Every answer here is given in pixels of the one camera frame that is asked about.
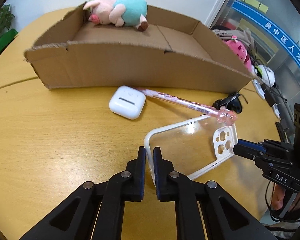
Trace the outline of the person's right hand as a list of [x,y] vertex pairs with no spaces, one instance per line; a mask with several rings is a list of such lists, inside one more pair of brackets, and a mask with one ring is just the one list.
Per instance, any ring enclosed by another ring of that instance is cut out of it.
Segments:
[[[271,208],[273,210],[279,210],[283,207],[283,199],[285,197],[285,189],[280,185],[275,184],[274,193],[271,201]],[[300,209],[300,193],[296,196],[293,204],[288,211]]]

